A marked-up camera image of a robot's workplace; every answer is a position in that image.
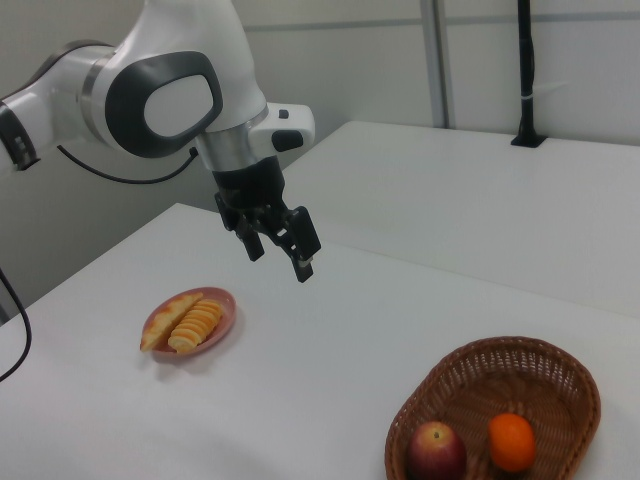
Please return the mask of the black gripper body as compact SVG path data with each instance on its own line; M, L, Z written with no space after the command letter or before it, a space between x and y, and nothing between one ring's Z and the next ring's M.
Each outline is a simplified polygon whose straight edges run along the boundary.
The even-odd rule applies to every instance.
M288 212L282 194L285 181L276 156L233 171L213 173L218 187L218 212L227 230L235 230L242 218L260 222L268 230L281 230Z

